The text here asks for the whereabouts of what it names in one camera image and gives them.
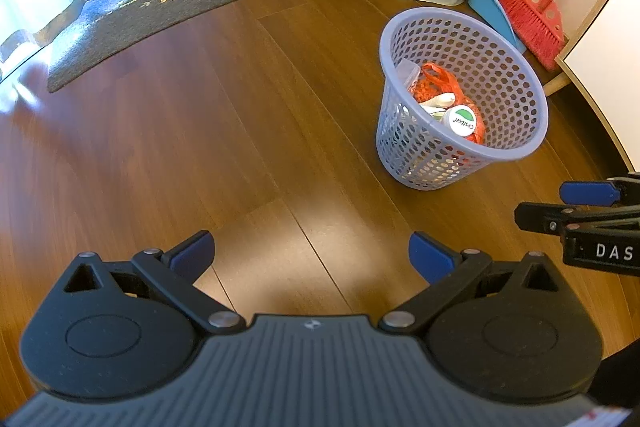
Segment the green logo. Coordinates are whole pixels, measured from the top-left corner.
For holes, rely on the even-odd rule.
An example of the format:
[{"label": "green logo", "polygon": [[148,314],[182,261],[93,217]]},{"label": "green logo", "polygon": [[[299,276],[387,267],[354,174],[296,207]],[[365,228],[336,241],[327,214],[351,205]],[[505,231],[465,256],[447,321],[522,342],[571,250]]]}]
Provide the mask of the green logo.
[{"label": "green logo", "polygon": [[474,121],[474,115],[471,113],[471,111],[468,111],[466,109],[459,109],[456,111],[456,114],[459,114],[462,118],[469,122]]}]

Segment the broom bristles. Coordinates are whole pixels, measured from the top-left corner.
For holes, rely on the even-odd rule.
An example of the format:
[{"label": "broom bristles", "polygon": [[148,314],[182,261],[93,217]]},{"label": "broom bristles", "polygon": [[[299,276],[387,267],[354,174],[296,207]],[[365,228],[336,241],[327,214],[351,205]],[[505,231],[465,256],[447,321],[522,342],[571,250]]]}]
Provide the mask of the broom bristles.
[{"label": "broom bristles", "polygon": [[559,41],[546,27],[542,14],[523,0],[499,1],[520,40],[548,71],[555,69],[556,57],[562,51],[564,42]]}]

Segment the white panel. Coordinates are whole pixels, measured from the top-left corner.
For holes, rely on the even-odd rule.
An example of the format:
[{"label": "white panel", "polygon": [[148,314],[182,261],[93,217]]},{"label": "white panel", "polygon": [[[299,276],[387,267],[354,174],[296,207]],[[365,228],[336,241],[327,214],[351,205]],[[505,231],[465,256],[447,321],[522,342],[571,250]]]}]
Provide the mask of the white panel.
[{"label": "white panel", "polygon": [[609,0],[565,63],[640,170],[640,0]]}]

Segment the basket rim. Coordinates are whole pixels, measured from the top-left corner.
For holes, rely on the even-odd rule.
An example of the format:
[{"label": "basket rim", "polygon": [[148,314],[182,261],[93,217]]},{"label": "basket rim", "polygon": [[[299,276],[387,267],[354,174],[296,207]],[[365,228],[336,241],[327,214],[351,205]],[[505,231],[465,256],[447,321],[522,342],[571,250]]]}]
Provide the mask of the basket rim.
[{"label": "basket rim", "polygon": [[[393,38],[393,34],[396,29],[398,29],[398,27],[416,20],[417,17],[425,18],[432,16],[442,16],[442,18],[446,17],[449,19],[451,19],[452,17],[457,18],[459,19],[458,22],[468,23],[468,25],[471,27],[486,31],[490,33],[492,37],[499,41],[503,46],[507,47],[513,53],[514,57],[520,57],[522,59],[519,60],[516,58],[517,65],[526,70],[527,76],[535,79],[535,82],[530,83],[530,89],[534,92],[533,98],[544,102],[540,103],[540,107],[537,108],[539,111],[539,125],[535,129],[535,131],[533,131],[529,141],[513,149],[495,149],[486,145],[479,145],[477,143],[469,142],[469,140],[458,136],[457,134],[453,133],[453,131],[444,127],[442,124],[437,123],[433,120],[433,118],[427,118],[427,112],[420,107],[414,97],[412,97],[412,95],[406,90],[406,87],[402,85],[400,79],[398,78],[398,75],[396,74],[396,67],[394,66],[393,60],[391,58],[391,39]],[[385,82],[391,82],[391,84],[393,84],[393,86],[396,88],[398,96],[402,100],[402,103],[404,103],[406,107],[409,107],[415,113],[413,116],[420,120],[420,123],[424,127],[427,127],[430,131],[432,130],[433,135],[441,135],[449,142],[451,142],[452,145],[455,145],[462,150],[465,150],[476,156],[480,156],[481,158],[486,158],[493,161],[513,161],[519,160],[531,154],[538,147],[540,147],[540,144],[542,144],[543,140],[545,139],[546,130],[548,128],[548,106],[546,103],[546,96],[542,88],[542,84],[540,83],[536,72],[527,62],[527,59],[524,58],[523,55],[507,39],[505,39],[502,35],[500,35],[500,33],[495,31],[487,24],[478,21],[473,17],[460,12],[456,12],[455,10],[431,7],[411,8],[409,10],[400,12],[386,24],[384,30],[382,31],[382,36],[380,37],[380,64],[382,65],[382,70],[385,73]]]}]

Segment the purple plastic basket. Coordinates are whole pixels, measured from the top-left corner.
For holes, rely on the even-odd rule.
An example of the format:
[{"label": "purple plastic basket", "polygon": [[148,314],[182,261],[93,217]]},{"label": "purple plastic basket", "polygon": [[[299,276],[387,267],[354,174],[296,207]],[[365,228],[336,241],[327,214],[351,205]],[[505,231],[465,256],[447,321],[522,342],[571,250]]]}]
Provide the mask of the purple plastic basket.
[{"label": "purple plastic basket", "polygon": [[[456,75],[482,112],[484,145],[457,136],[418,105],[396,75],[403,58],[435,62]],[[408,187],[444,187],[489,163],[524,158],[545,138],[548,110],[536,73],[502,36],[467,15],[441,8],[399,13],[382,32],[380,63],[378,155]]]}]

